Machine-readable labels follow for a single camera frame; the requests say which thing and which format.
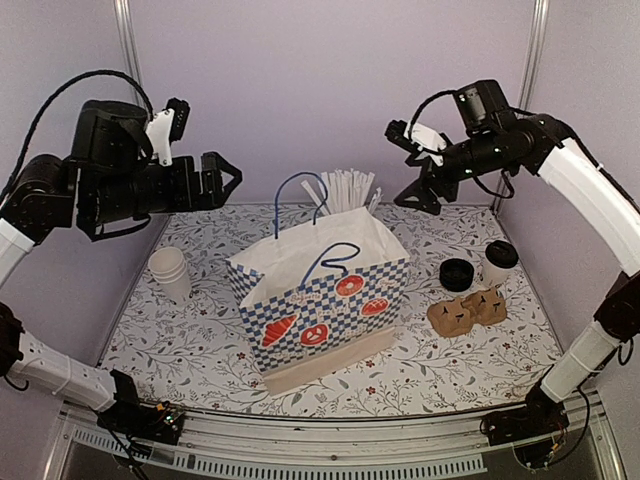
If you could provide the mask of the stack of white paper cups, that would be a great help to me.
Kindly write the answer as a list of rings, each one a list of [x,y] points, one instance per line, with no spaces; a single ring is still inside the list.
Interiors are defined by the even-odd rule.
[[[170,246],[154,251],[149,257],[148,269],[176,305],[184,305],[190,300],[192,285],[188,265],[179,248]]]

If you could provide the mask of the black plastic cup lid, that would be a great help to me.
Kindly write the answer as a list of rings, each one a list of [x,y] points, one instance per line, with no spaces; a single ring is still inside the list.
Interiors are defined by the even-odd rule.
[[[485,248],[485,257],[492,265],[511,269],[518,264],[519,255],[515,247],[504,240],[495,240]]]

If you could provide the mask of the white paper coffee cup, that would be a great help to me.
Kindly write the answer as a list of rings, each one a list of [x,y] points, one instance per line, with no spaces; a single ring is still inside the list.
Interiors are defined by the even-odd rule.
[[[485,288],[489,289],[492,287],[500,287],[505,283],[505,281],[509,278],[514,268],[503,268],[495,265],[487,258],[485,258],[482,262],[481,272],[480,272],[480,284]]]

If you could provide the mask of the brown cardboard cup carrier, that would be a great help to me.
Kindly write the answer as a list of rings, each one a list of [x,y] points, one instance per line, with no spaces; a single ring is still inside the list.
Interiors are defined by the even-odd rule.
[[[506,317],[506,300],[496,288],[441,301],[427,310],[431,326],[444,338],[466,335],[475,325],[489,327],[501,323]]]

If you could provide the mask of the checkered paper takeout bag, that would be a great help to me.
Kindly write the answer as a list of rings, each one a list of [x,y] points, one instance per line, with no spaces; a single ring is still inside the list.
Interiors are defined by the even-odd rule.
[[[323,214],[227,259],[231,289],[267,391],[279,395],[345,368],[393,341],[410,255],[360,206]]]

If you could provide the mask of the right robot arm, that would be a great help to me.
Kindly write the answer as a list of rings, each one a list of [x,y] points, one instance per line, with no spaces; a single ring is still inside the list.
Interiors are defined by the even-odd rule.
[[[494,79],[429,96],[409,119],[390,121],[385,136],[419,170],[395,204],[437,215],[442,202],[457,199],[461,182],[489,193],[481,176],[497,172],[509,179],[525,170],[573,207],[614,261],[617,277],[592,320],[518,412],[521,432],[539,435],[568,395],[639,334],[638,204],[568,123],[511,105]]]

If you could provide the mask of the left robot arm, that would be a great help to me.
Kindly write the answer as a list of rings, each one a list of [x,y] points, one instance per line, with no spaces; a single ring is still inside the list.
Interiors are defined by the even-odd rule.
[[[79,332],[104,329],[170,214],[222,207],[241,171],[216,152],[173,157],[186,102],[160,112],[89,100],[70,152],[21,161],[1,201],[1,374],[93,411],[113,430],[167,426],[141,404],[134,380],[84,362],[97,353]]]

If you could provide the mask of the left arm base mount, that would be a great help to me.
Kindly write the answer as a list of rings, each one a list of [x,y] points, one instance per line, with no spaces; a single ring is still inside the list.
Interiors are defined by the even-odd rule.
[[[129,375],[117,370],[110,375],[115,382],[115,403],[97,413],[98,425],[128,438],[177,445],[185,421],[184,409],[169,401],[144,405]]]

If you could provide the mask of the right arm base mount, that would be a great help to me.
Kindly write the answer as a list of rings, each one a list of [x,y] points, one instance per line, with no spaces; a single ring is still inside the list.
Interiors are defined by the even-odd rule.
[[[491,446],[513,443],[537,436],[560,433],[559,440],[546,440],[517,447],[518,462],[531,469],[548,467],[560,445],[569,420],[563,402],[554,402],[534,386],[525,397],[523,406],[512,410],[498,410],[484,415],[480,432],[488,438]]]

